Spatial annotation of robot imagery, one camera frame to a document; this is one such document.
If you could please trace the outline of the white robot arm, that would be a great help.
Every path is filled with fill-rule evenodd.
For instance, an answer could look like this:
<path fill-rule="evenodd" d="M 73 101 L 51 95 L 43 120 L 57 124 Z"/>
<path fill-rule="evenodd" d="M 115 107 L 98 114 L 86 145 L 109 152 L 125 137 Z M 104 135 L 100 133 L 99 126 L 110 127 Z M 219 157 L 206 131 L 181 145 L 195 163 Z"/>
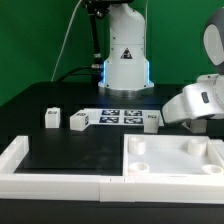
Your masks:
<path fill-rule="evenodd" d="M 127 3 L 109 6 L 109 55 L 99 88 L 134 95 L 157 84 L 183 83 L 162 107 L 164 121 L 224 118 L 224 4 L 159 0 L 149 18 Z"/>

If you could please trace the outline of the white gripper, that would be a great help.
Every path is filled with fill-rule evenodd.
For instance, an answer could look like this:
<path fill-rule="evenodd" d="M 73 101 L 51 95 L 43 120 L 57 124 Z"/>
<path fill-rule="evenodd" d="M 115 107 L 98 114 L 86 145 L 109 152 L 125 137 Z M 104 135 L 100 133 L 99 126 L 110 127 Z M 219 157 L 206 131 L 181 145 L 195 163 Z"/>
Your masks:
<path fill-rule="evenodd" d="M 162 108 L 164 121 L 176 123 L 195 119 L 224 119 L 224 75 L 198 77 L 194 84 L 169 100 Z"/>

